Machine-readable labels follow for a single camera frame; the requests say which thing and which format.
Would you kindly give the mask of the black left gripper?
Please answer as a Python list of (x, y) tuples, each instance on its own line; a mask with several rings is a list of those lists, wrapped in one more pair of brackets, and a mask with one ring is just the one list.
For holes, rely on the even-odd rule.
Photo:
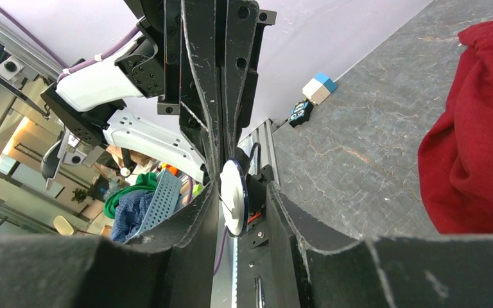
[[(123, 71), (160, 115), (177, 115), (181, 103), (202, 105), (207, 127), (209, 178), (221, 169), (220, 92), (225, 158), (235, 156), (238, 115), (250, 115), (258, 81), (264, 29), (277, 13), (256, 1), (127, 1), (138, 18), (141, 41)], [(198, 96), (200, 103), (194, 101)]]

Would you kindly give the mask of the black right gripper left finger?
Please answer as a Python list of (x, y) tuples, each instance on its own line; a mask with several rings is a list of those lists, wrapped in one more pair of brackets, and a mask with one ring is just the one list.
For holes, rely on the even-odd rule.
[(218, 184), (130, 244), (0, 236), (0, 307), (209, 307)]

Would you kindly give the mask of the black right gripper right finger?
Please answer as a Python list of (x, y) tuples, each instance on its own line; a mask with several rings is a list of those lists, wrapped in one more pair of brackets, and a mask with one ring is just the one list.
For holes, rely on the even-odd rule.
[(493, 235), (353, 239), (267, 188), (279, 307), (493, 307)]

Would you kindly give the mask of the red garment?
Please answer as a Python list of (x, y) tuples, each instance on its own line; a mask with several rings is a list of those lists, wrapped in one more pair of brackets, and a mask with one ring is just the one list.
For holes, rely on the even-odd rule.
[(444, 112), (418, 150), (420, 195), (441, 234), (493, 234), (493, 20), (458, 38)]

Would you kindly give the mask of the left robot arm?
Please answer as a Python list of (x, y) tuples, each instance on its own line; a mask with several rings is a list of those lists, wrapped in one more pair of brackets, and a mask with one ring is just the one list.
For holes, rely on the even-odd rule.
[(264, 29), (256, 1), (129, 1), (138, 21), (116, 47), (65, 70), (42, 99), (68, 134), (167, 162), (197, 182), (226, 161), (250, 124)]

